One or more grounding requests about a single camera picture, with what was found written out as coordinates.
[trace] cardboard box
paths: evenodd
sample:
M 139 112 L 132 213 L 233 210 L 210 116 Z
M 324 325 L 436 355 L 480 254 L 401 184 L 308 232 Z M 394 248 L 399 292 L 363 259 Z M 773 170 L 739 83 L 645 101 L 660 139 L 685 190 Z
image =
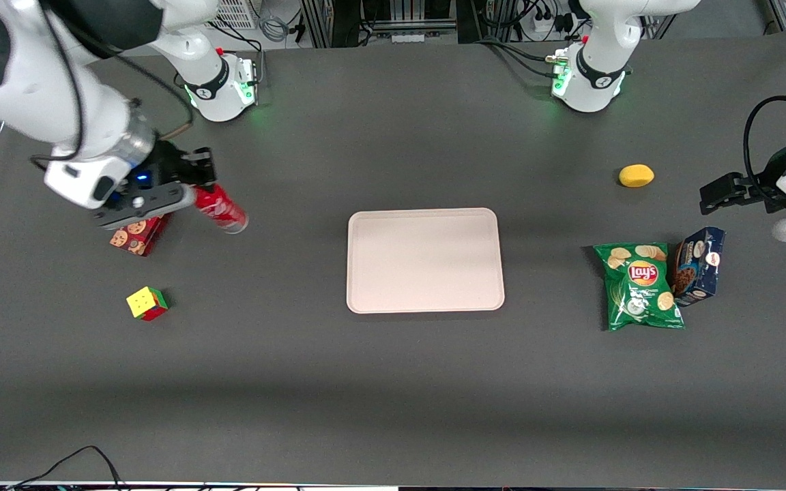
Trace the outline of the cardboard box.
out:
M 717 227 L 705 227 L 679 244 L 675 254 L 673 293 L 681 307 L 717 294 L 718 267 L 726 235 Z
M 111 245 L 137 256 L 147 256 L 168 221 L 169 215 L 162 215 L 121 227 L 111 237 Z

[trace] red can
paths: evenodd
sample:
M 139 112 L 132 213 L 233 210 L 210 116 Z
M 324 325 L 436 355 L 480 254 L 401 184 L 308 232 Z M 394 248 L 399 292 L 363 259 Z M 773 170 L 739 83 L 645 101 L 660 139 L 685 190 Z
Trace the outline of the red can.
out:
M 226 233 L 239 233 L 247 227 L 247 213 L 230 199 L 227 192 L 218 184 L 214 184 L 212 192 L 207 192 L 200 187 L 196 190 L 196 208 L 207 217 L 214 220 L 218 227 Z

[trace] lays logo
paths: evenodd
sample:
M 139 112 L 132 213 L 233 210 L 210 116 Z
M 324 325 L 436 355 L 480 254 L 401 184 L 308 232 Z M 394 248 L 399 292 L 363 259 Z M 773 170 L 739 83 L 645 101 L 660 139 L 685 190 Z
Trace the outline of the lays logo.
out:
M 657 282 L 657 267 L 647 261 L 633 261 L 627 270 L 630 279 L 637 285 L 651 286 Z

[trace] floor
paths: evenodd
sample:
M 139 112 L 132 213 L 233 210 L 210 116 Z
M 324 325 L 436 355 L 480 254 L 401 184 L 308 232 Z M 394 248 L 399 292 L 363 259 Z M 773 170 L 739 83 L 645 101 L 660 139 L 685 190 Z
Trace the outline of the floor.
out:
M 774 32 L 774 25 L 767 25 L 768 19 L 760 0 L 702 0 L 692 12 L 675 19 L 667 37 L 760 36 L 767 29 Z

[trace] yellow lemon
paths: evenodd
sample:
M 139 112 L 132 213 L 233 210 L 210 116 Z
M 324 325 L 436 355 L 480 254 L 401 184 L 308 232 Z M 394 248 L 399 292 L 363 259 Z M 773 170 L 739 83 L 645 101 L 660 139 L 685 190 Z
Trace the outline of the yellow lemon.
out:
M 627 165 L 621 169 L 618 179 L 628 188 L 640 188 L 654 180 L 654 171 L 644 164 Z

